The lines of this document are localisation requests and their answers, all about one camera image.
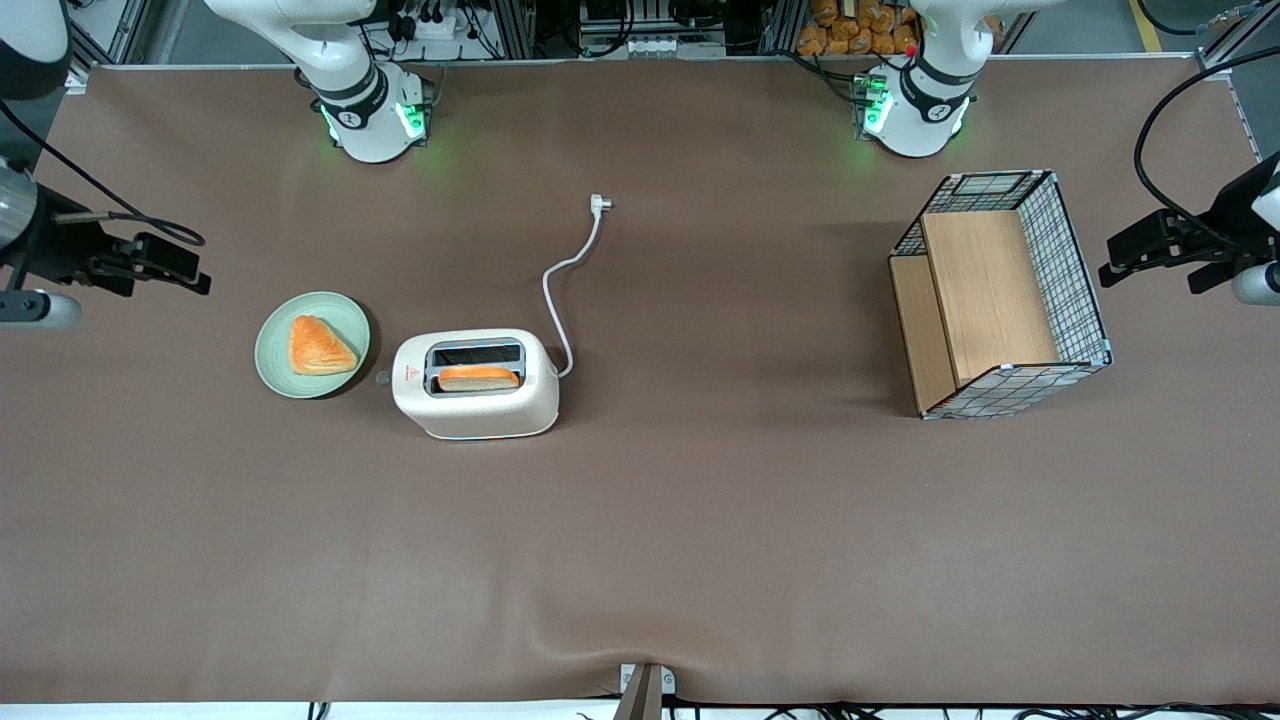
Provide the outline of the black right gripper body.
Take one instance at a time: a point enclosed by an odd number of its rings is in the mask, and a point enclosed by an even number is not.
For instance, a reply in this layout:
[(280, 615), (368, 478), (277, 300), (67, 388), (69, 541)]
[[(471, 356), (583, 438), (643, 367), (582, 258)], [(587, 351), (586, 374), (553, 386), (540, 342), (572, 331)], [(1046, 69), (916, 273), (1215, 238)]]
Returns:
[(63, 195), (41, 195), (28, 231), (20, 238), (20, 259), (27, 272), (59, 284), (84, 284), (128, 299), (134, 281), (101, 275), (99, 269), (118, 264), (125, 266), (120, 254), (122, 240), (109, 234), (97, 222), (61, 225), (54, 217), (83, 214), (90, 209)]

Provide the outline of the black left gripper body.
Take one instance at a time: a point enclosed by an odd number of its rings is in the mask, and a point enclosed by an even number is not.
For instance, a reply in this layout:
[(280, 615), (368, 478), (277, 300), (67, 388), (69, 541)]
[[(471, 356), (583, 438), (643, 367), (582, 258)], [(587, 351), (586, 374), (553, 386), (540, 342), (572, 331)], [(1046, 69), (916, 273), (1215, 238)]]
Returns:
[(1225, 184), (1198, 219), (1217, 233), (1204, 265), (1192, 272), (1192, 293), (1229, 283), (1233, 293), (1279, 292), (1279, 154)]

